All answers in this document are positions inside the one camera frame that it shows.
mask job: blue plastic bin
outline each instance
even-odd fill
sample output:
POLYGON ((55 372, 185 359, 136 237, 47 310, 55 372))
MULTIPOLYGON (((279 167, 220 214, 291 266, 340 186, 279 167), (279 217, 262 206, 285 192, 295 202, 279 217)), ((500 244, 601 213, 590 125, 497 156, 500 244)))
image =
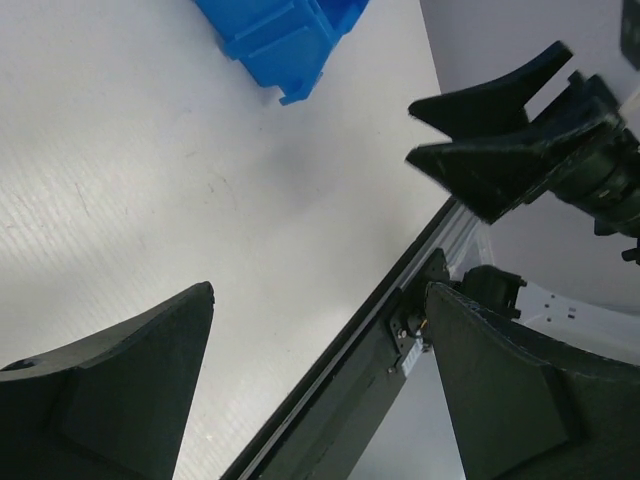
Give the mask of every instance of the blue plastic bin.
POLYGON ((343 35, 369 0, 195 0, 262 87, 278 86, 282 105, 306 99, 343 35))

